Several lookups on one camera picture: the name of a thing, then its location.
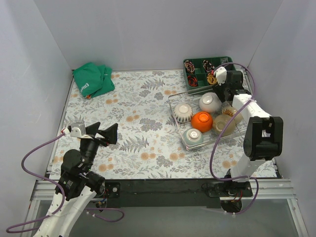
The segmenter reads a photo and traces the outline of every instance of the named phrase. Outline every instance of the green towel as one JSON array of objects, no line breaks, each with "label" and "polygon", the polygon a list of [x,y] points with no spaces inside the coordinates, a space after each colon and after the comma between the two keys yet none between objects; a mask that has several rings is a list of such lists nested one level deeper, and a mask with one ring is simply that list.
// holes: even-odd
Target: green towel
[{"label": "green towel", "polygon": [[105,65],[96,66],[94,63],[84,64],[73,72],[79,91],[86,98],[93,98],[114,90],[111,73],[111,68]]}]

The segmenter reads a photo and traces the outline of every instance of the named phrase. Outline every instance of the glass panel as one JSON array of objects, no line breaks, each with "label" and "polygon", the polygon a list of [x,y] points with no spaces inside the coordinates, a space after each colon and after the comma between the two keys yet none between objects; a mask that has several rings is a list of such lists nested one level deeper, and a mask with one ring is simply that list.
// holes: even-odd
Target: glass panel
[{"label": "glass panel", "polygon": [[[243,206],[250,200],[244,200]],[[39,217],[50,202],[41,201]],[[117,223],[108,223],[83,213],[74,225],[70,237],[296,237],[298,236],[287,200],[257,200],[244,214],[232,217],[201,207],[128,207],[126,216]],[[102,212],[107,218],[119,213]]]}]

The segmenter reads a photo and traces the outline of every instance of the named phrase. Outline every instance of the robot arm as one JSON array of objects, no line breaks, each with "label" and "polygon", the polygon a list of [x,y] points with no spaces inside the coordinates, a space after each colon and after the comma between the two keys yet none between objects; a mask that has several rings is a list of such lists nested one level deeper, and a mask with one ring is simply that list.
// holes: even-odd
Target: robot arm
[{"label": "robot arm", "polygon": [[47,212],[49,218],[43,220],[35,237],[68,237],[75,222],[98,194],[105,193],[105,178],[90,171],[99,145],[116,144],[118,124],[106,130],[99,130],[100,123],[85,127],[83,122],[74,123],[64,130],[65,134],[81,138],[80,151],[69,150],[64,155],[59,184],[65,191],[65,202],[59,212],[52,212],[61,204],[63,196],[57,187],[53,201]]},{"label": "robot arm", "polygon": [[[226,71],[220,67],[214,72],[218,85],[214,90],[222,102],[228,101],[237,110],[241,109],[252,99],[250,92],[243,88],[243,74],[240,71]],[[228,171],[231,178],[239,176],[250,177],[256,169],[279,156],[282,151],[283,120],[273,117],[252,100],[241,114],[247,122],[242,155],[239,162]],[[235,179],[245,183],[249,178]]]}]

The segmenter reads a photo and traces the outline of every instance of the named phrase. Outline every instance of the cable connector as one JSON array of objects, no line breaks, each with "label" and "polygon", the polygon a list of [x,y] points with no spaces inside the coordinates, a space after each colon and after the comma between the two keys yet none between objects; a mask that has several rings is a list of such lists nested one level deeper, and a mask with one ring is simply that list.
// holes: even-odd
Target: cable connector
[{"label": "cable connector", "polygon": [[70,134],[68,127],[65,127],[63,130],[61,130],[61,132],[64,133],[66,136]]}]

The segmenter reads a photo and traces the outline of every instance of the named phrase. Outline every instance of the green organizer box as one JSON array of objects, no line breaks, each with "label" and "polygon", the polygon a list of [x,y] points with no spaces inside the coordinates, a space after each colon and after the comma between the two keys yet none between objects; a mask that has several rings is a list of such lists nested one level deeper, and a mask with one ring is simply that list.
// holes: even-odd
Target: green organizer box
[{"label": "green organizer box", "polygon": [[[184,62],[189,60],[193,63],[195,71],[194,74],[189,74],[184,66]],[[231,57],[223,56],[223,57],[214,57],[214,58],[196,58],[196,59],[185,59],[183,60],[183,75],[184,80],[186,81],[187,90],[193,90],[197,88],[202,88],[204,86],[209,86],[207,82],[207,72],[204,70],[203,67],[203,60],[207,60],[211,62],[214,67],[218,67],[219,65],[223,64],[222,62],[233,62]],[[225,67],[227,70],[235,70],[233,65],[227,65]],[[188,82],[188,76],[193,76],[197,79],[197,86],[190,86]]]}]

